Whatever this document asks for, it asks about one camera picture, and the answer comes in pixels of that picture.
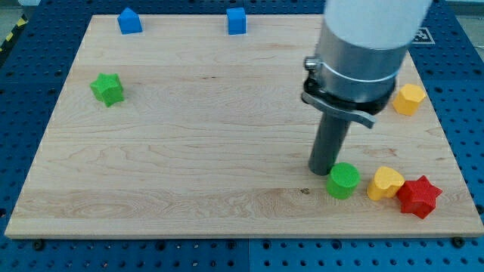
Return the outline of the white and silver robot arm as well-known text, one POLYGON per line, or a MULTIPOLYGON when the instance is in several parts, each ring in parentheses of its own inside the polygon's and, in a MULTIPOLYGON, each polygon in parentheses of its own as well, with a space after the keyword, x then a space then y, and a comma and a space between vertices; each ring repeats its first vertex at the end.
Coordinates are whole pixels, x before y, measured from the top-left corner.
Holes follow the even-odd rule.
POLYGON ((302 100, 372 128, 431 0, 327 0, 302 100))

